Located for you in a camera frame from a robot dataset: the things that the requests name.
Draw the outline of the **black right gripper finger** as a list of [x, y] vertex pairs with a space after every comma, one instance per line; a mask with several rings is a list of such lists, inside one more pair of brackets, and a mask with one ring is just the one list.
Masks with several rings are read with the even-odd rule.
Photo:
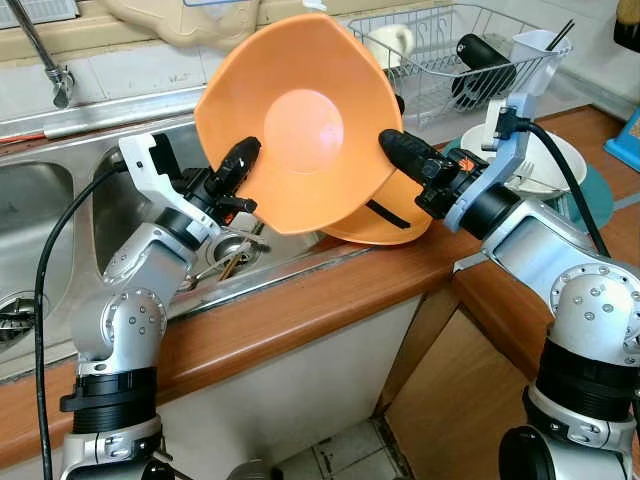
[[448, 163], [447, 157], [415, 134], [385, 129], [378, 142], [390, 164], [419, 184], [433, 183]]

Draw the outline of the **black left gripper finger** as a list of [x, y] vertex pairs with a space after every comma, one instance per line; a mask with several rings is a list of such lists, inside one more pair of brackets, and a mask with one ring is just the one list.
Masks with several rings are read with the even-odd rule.
[[246, 182], [253, 164], [259, 159], [261, 142], [257, 137], [246, 137], [230, 148], [218, 168], [214, 170], [215, 195], [234, 195]]

